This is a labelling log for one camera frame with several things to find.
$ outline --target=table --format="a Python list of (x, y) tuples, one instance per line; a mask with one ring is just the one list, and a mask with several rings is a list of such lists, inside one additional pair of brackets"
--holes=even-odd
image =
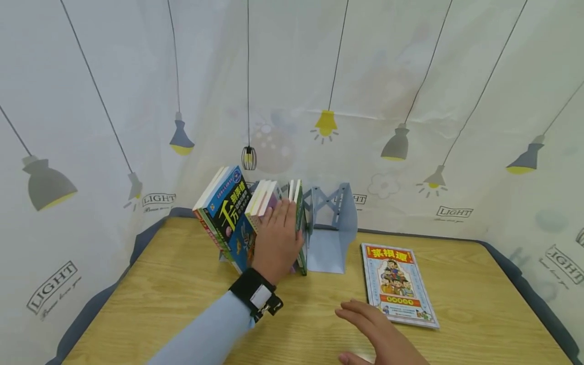
[[(361, 242), (414, 250), (441, 330), (397, 327), (430, 363), (570, 363), (481, 245), (359, 233), (344, 275), (309, 272), (284, 279), (278, 288), (284, 309), (260, 321), (226, 364), (336, 364), (343, 350), (371, 360), (367, 339), (334, 314), (341, 301), (366, 300)], [(170, 218), (64, 364), (145, 363), (236, 278), (231, 265), (218, 262), (199, 222)]]

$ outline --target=hanging lamp drawing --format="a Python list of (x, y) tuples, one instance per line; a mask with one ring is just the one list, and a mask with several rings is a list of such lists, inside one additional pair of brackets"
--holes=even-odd
[(247, 79), (248, 79), (248, 145), (245, 146), (241, 151), (241, 165), (243, 165), (244, 170), (255, 170), (258, 166), (258, 155), (256, 154), (255, 148), (251, 147), (251, 130), (249, 128), (249, 0), (247, 0), (247, 39), (248, 39), (248, 64), (247, 64)]
[(438, 48), (438, 43), (440, 42), (440, 36), (442, 35), (442, 30), (444, 30), (444, 24), (446, 24), (446, 18), (448, 17), (448, 13), (450, 12), (450, 7), (452, 6), (452, 0), (448, 4), (448, 8), (446, 9), (446, 14), (444, 15), (444, 20), (442, 20), (442, 26), (440, 27), (440, 32), (438, 33), (438, 38), (436, 39), (436, 44), (434, 45), (434, 50), (432, 51), (432, 56), (430, 57), (430, 62), (428, 63), (428, 68), (426, 69), (426, 74), (422, 79), (422, 83), (416, 92), (416, 95), (413, 97), (412, 105), (409, 107), (408, 114), (405, 116), (405, 121), (398, 125), (395, 129), (395, 134), (393, 137), (390, 138), (389, 141), (385, 144), (383, 150), (381, 150), (381, 157), (389, 160), (389, 161), (404, 161), (408, 156), (408, 132), (409, 129), (406, 128), (406, 123), (408, 122), (409, 115), (412, 113), (413, 106), (416, 104), (416, 100), (418, 99), (418, 95), (420, 94), (420, 90), (422, 90), (422, 86), (424, 82), (426, 82), (426, 78), (428, 77), (428, 73), (430, 72), (430, 68), (432, 67), (432, 61), (434, 60), (434, 55), (436, 54), (436, 49)]
[(176, 54), (176, 34), (175, 34), (175, 24), (172, 19), (171, 2), (166, 0), (168, 4), (168, 14), (171, 18), (171, 28), (172, 28), (172, 41), (174, 45), (175, 52), (175, 71), (176, 71), (176, 100), (178, 104), (178, 112), (175, 114), (175, 126), (176, 131), (172, 136), (170, 145), (175, 152), (181, 156), (186, 156), (193, 150), (194, 143), (190, 140), (189, 136), (185, 132), (185, 122), (182, 119), (182, 113), (180, 112), (180, 81), (179, 81), (179, 61)]
[(87, 67), (87, 71), (89, 72), (89, 76), (91, 77), (91, 81), (93, 82), (93, 86), (95, 87), (95, 92), (98, 94), (99, 101), (102, 104), (103, 111), (105, 112), (107, 120), (109, 121), (110, 127), (112, 128), (112, 132), (116, 138), (117, 145), (120, 147), (120, 152), (121, 152), (122, 156), (124, 157), (126, 165), (128, 166), (128, 170), (130, 171), (130, 173), (128, 174), (128, 177), (130, 178), (131, 186), (130, 186), (130, 194), (128, 196), (128, 200), (131, 200), (133, 198), (139, 199), (140, 195), (142, 193), (142, 183), (140, 182), (140, 180), (138, 180), (138, 176), (132, 170), (132, 167), (130, 166), (130, 161), (128, 161), (128, 157), (126, 156), (126, 152), (124, 152), (124, 148), (121, 145), (120, 137), (118, 137), (117, 132), (116, 132), (116, 128), (114, 127), (113, 122), (112, 122), (112, 118), (110, 117), (110, 114), (107, 111), (106, 104), (103, 101), (102, 93), (99, 91), (98, 83), (95, 81), (95, 77), (93, 76), (93, 72), (91, 71), (91, 67), (89, 66), (89, 61), (87, 60), (87, 57), (85, 56), (85, 52), (83, 51), (83, 47), (81, 47), (81, 42), (79, 41), (79, 37), (77, 36), (77, 32), (75, 31), (75, 27), (73, 26), (73, 22), (71, 21), (71, 17), (69, 16), (69, 12), (67, 11), (67, 7), (65, 6), (65, 3), (63, 2), (63, 0), (60, 0), (60, 2), (61, 2), (61, 6), (63, 7), (63, 11), (65, 12), (65, 16), (67, 17), (67, 21), (69, 21), (69, 25), (71, 26), (71, 31), (73, 32), (73, 35), (75, 36), (75, 40), (77, 41), (77, 46), (79, 47), (79, 52), (81, 53), (81, 56), (83, 57), (83, 61), (85, 62), (85, 66)]
[(405, 123), (401, 123), (395, 129), (395, 135), (385, 144), (381, 152), (381, 157), (390, 161), (403, 161), (408, 156), (408, 137), (409, 129)]
[(584, 85), (584, 81), (582, 81), (580, 83), (580, 85), (576, 88), (576, 91), (574, 91), (574, 93), (572, 93), (572, 95), (568, 98), (568, 101), (566, 101), (564, 103), (563, 107), (555, 115), (554, 119), (547, 126), (545, 131), (542, 134), (538, 135), (527, 146), (527, 151), (525, 151), (524, 153), (519, 155), (519, 157), (517, 157), (517, 159), (515, 161), (513, 161), (511, 164), (509, 164), (507, 166), (507, 168), (506, 168), (507, 171), (509, 171), (510, 173), (512, 173), (514, 175), (523, 175), (525, 173), (529, 173), (529, 172), (535, 171), (537, 169), (537, 153), (544, 146), (545, 134), (547, 133), (548, 130), (550, 130), (550, 127), (558, 119), (559, 115), (562, 114), (562, 112), (564, 111), (566, 106), (570, 103), (570, 101), (572, 100), (574, 95), (576, 95), (578, 93), (578, 91), (580, 90), (582, 85)]
[(317, 123), (314, 125), (316, 129), (312, 129), (310, 133), (315, 133), (314, 140), (318, 140), (320, 138), (321, 144), (325, 143), (325, 138), (327, 138), (330, 142), (332, 142), (333, 135), (339, 135), (337, 132), (337, 125), (335, 122), (335, 112), (331, 110), (331, 103), (332, 103), (332, 93), (335, 90), (335, 81), (336, 81), (336, 71), (339, 68), (339, 57), (340, 57), (340, 47), (343, 44), (343, 33), (345, 32), (345, 22), (347, 20), (347, 10), (349, 9), (349, 0), (345, 5), (345, 15), (343, 17), (343, 26), (340, 29), (340, 39), (339, 39), (339, 50), (336, 54), (336, 64), (335, 64), (335, 73), (332, 77), (332, 86), (331, 86), (331, 97), (329, 98), (329, 106), (328, 109), (323, 110), (321, 112), (321, 117), (318, 119)]
[(72, 197), (77, 192), (75, 185), (61, 172), (50, 168), (48, 159), (38, 159), (32, 155), (1, 105), (0, 112), (28, 154), (22, 159), (25, 165), (22, 170), (30, 175), (28, 192), (34, 208), (37, 211), (44, 210)]
[[(436, 196), (440, 196), (439, 190), (448, 191), (448, 189), (445, 187), (446, 183), (444, 182), (444, 177), (442, 176), (442, 173), (444, 171), (444, 167), (446, 166), (446, 161), (448, 161), (448, 157), (450, 156), (450, 153), (452, 152), (454, 145), (456, 145), (456, 142), (460, 138), (460, 135), (462, 134), (464, 128), (467, 126), (468, 121), (470, 120), (470, 118), (474, 114), (475, 110), (477, 109), (477, 106), (481, 102), (481, 99), (485, 93), (486, 87), (489, 85), (489, 81), (493, 77), (493, 73), (495, 72), (495, 69), (497, 68), (497, 65), (499, 64), (499, 60), (501, 59), (501, 56), (503, 56), (503, 52), (505, 51), (505, 48), (507, 47), (507, 44), (509, 43), (509, 39), (511, 39), (511, 35), (513, 34), (513, 31), (515, 30), (515, 27), (517, 26), (519, 18), (521, 17), (521, 14), (523, 13), (523, 10), (525, 9), (526, 5), (527, 5), (527, 0), (525, 0), (523, 2), (523, 6), (522, 6), (521, 10), (519, 11), (517, 18), (515, 19), (513, 27), (511, 28), (511, 32), (509, 32), (509, 35), (507, 36), (507, 39), (505, 40), (503, 48), (501, 49), (501, 52), (499, 53), (499, 57), (497, 57), (497, 60), (495, 61), (495, 64), (493, 65), (493, 68), (491, 69), (491, 73), (489, 74), (489, 77), (486, 79), (485, 86), (483, 86), (481, 94), (479, 95), (479, 97), (477, 99), (477, 102), (475, 103), (474, 107), (472, 108), (467, 119), (464, 121), (463, 127), (460, 128), (460, 130), (458, 131), (458, 134), (457, 134), (456, 138), (454, 139), (454, 142), (452, 143), (448, 152), (446, 153), (446, 157), (444, 158), (444, 161), (442, 162), (441, 165), (438, 165), (438, 167), (436, 168), (436, 171), (433, 174), (431, 174), (430, 176), (428, 176), (428, 178), (426, 180), (424, 180), (424, 183), (416, 184), (417, 186), (424, 186), (425, 184), (427, 184), (428, 188), (434, 189), (434, 191), (436, 192)], [(418, 193), (424, 192), (425, 189), (426, 189), (425, 187), (421, 188), (420, 191), (418, 191)], [(430, 192), (427, 192), (426, 198), (428, 198), (429, 196), (430, 196)]]

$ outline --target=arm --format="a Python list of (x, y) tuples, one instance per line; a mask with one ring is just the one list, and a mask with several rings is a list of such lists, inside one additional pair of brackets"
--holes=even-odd
[(253, 328), (246, 307), (228, 291), (166, 344), (149, 365), (221, 365), (235, 341)]

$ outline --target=lamp cord line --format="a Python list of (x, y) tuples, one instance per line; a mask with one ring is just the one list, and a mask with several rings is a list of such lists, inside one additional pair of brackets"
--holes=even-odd
[(572, 98), (574, 97), (574, 95), (576, 95), (578, 93), (578, 90), (580, 90), (580, 88), (582, 87), (582, 85), (584, 85), (584, 81), (582, 81), (582, 83), (580, 83), (580, 86), (578, 86), (578, 88), (576, 89), (576, 91), (572, 94), (572, 96), (570, 96), (570, 98), (568, 99), (568, 101), (566, 102), (566, 104), (564, 104), (564, 106), (562, 107), (562, 109), (559, 110), (558, 114), (555, 115), (555, 118), (551, 121), (550, 125), (545, 129), (545, 131), (543, 132), (543, 134), (546, 134), (547, 133), (547, 131), (552, 126), (552, 124), (554, 124), (555, 120), (559, 117), (560, 114), (562, 114), (562, 112), (564, 111), (564, 109), (566, 108), (566, 106), (570, 103), (570, 101), (572, 100)]
[(248, 0), (248, 21), (247, 21), (247, 31), (248, 31), (248, 147), (250, 147), (251, 144), (251, 138), (250, 138), (250, 128), (249, 128), (249, 0)]
[(448, 150), (448, 153), (446, 154), (446, 157), (444, 158), (444, 162), (442, 162), (442, 165), (446, 164), (446, 160), (448, 159), (448, 156), (450, 155), (452, 148), (456, 144), (456, 141), (458, 141), (458, 138), (460, 137), (460, 134), (463, 132), (464, 127), (467, 126), (467, 123), (470, 120), (470, 118), (472, 117), (472, 115), (474, 114), (475, 110), (477, 109), (478, 104), (481, 102), (482, 95), (485, 93), (486, 87), (489, 85), (489, 81), (491, 80), (491, 77), (493, 76), (493, 73), (495, 72), (495, 68), (497, 68), (497, 65), (499, 64), (499, 60), (501, 59), (501, 56), (503, 56), (503, 52), (505, 51), (505, 48), (507, 47), (507, 44), (509, 43), (509, 39), (511, 39), (511, 35), (513, 34), (513, 31), (515, 30), (515, 27), (517, 26), (517, 23), (519, 22), (519, 18), (521, 17), (521, 14), (523, 13), (523, 10), (525, 9), (526, 5), (527, 5), (527, 0), (525, 0), (525, 2), (523, 3), (523, 6), (521, 7), (521, 10), (519, 11), (519, 15), (517, 15), (517, 18), (515, 19), (515, 23), (513, 24), (513, 27), (511, 28), (511, 32), (509, 32), (509, 35), (507, 36), (507, 40), (505, 40), (505, 44), (503, 45), (503, 49), (501, 49), (501, 52), (499, 53), (499, 57), (497, 57), (497, 60), (495, 61), (495, 65), (493, 65), (493, 69), (491, 70), (491, 74), (489, 74), (489, 77), (486, 79), (485, 86), (482, 88), (481, 94), (479, 95), (475, 106), (472, 108), (470, 114), (468, 115), (466, 121), (463, 124), (463, 127), (460, 128), (460, 131), (458, 131), (458, 135), (456, 136), (456, 138), (454, 139), (454, 142), (450, 146), (450, 149)]
[(331, 98), (329, 99), (329, 107), (328, 107), (328, 110), (331, 109), (332, 91), (335, 89), (336, 69), (339, 66), (340, 46), (341, 46), (341, 44), (343, 44), (343, 33), (345, 32), (345, 21), (347, 20), (347, 9), (348, 8), (349, 8), (349, 0), (347, 0), (347, 5), (345, 5), (345, 16), (343, 17), (343, 26), (340, 29), (339, 51), (336, 54), (335, 74), (332, 77)]
[(420, 90), (422, 90), (422, 86), (424, 86), (424, 82), (426, 82), (426, 78), (428, 77), (428, 73), (430, 73), (430, 67), (432, 67), (432, 61), (434, 60), (434, 55), (436, 54), (436, 49), (438, 49), (438, 43), (440, 42), (440, 36), (442, 35), (442, 30), (444, 29), (444, 24), (446, 24), (446, 18), (448, 17), (448, 12), (450, 11), (450, 7), (452, 6), (452, 0), (448, 4), (448, 9), (446, 9), (446, 14), (444, 15), (444, 20), (442, 21), (442, 26), (440, 27), (440, 32), (438, 33), (438, 39), (436, 40), (436, 45), (434, 46), (434, 50), (432, 51), (432, 57), (430, 58), (430, 63), (428, 64), (428, 69), (426, 70), (426, 75), (424, 75), (424, 79), (416, 92), (416, 95), (413, 97), (412, 106), (409, 107), (408, 115), (405, 117), (404, 124), (408, 122), (408, 118), (410, 113), (412, 113), (413, 106), (416, 105), (416, 100), (418, 98), (418, 94), (420, 94)]
[(172, 28), (172, 41), (175, 46), (175, 69), (176, 69), (176, 98), (178, 99), (179, 105), (179, 113), (180, 113), (180, 87), (179, 87), (179, 60), (178, 56), (176, 55), (176, 34), (175, 34), (175, 24), (172, 20), (172, 11), (171, 11), (171, 2), (170, 0), (166, 0), (168, 4), (168, 15), (171, 16), (171, 28)]
[(83, 60), (85, 61), (85, 65), (87, 66), (87, 70), (89, 71), (89, 76), (91, 76), (91, 81), (93, 81), (93, 85), (95, 86), (95, 91), (98, 93), (99, 100), (102, 103), (103, 110), (106, 112), (107, 120), (110, 122), (110, 126), (112, 127), (113, 134), (116, 136), (117, 144), (120, 146), (121, 154), (124, 155), (124, 159), (126, 160), (126, 165), (128, 165), (128, 169), (130, 173), (133, 173), (132, 167), (130, 167), (130, 163), (128, 158), (126, 157), (126, 153), (124, 152), (124, 148), (121, 146), (120, 138), (117, 136), (116, 129), (113, 126), (112, 118), (107, 111), (106, 104), (103, 101), (102, 94), (99, 92), (99, 88), (97, 83), (95, 82), (95, 77), (93, 77), (93, 73), (91, 72), (91, 67), (89, 67), (89, 63), (87, 62), (87, 57), (85, 57), (85, 52), (83, 52), (83, 48), (81, 47), (81, 42), (79, 42), (79, 37), (77, 36), (77, 32), (75, 31), (75, 27), (73, 27), (73, 22), (71, 21), (71, 17), (69, 16), (69, 12), (67, 11), (67, 7), (65, 7), (65, 3), (63, 0), (60, 0), (61, 5), (63, 6), (63, 10), (65, 11), (65, 15), (67, 16), (67, 20), (69, 20), (69, 25), (71, 26), (71, 30), (73, 31), (73, 35), (75, 36), (75, 40), (77, 41), (77, 46), (79, 46), (79, 51), (81, 51), (81, 56), (83, 56)]
[(22, 147), (25, 148), (26, 153), (29, 154), (29, 156), (32, 156), (32, 154), (30, 153), (29, 149), (27, 148), (25, 142), (22, 140), (22, 138), (20, 137), (20, 134), (18, 134), (18, 132), (16, 131), (16, 128), (14, 128), (14, 125), (12, 124), (12, 122), (10, 121), (10, 118), (6, 115), (6, 112), (4, 111), (4, 109), (2, 108), (2, 105), (0, 105), (0, 112), (2, 112), (2, 115), (4, 115), (4, 118), (6, 118), (6, 121), (8, 122), (8, 124), (10, 124), (10, 127), (12, 128), (12, 130), (14, 131), (14, 134), (16, 134), (18, 140), (20, 141), (20, 144), (22, 144)]

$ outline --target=blue book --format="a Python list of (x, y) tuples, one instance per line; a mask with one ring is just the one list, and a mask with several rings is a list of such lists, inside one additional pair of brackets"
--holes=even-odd
[(222, 176), (203, 207), (225, 256), (239, 273), (250, 267), (253, 259), (255, 233), (244, 214), (250, 199), (248, 185), (236, 166)]

